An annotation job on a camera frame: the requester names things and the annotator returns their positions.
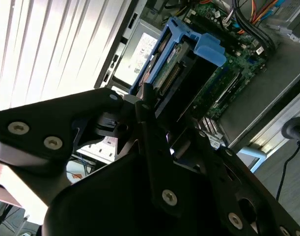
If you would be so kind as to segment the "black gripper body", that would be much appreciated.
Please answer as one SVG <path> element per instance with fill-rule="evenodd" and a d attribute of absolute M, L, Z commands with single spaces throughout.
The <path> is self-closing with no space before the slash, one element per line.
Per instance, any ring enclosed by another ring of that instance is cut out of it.
<path fill-rule="evenodd" d="M 221 226 L 211 178 L 222 161 L 212 152 L 197 161 L 203 171 L 175 164 L 165 148 L 132 152 L 63 190 L 42 235 L 212 235 Z"/>

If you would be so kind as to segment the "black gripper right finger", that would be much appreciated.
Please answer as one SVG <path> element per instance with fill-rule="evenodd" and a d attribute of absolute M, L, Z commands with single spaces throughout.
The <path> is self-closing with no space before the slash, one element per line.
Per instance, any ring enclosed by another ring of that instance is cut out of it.
<path fill-rule="evenodd" d="M 220 222 L 217 235 L 300 236 L 300 226 L 230 149 L 213 150 L 208 136 L 189 129 Z"/>

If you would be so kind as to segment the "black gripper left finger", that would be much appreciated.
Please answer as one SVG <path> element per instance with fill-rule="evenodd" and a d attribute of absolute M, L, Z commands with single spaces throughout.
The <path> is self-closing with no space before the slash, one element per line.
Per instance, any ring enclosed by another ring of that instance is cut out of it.
<path fill-rule="evenodd" d="M 147 98 L 99 88 L 1 111 L 0 162 L 37 177 L 59 177 L 73 151 L 107 136 L 118 139 L 118 160 L 148 148 L 169 151 Z"/>

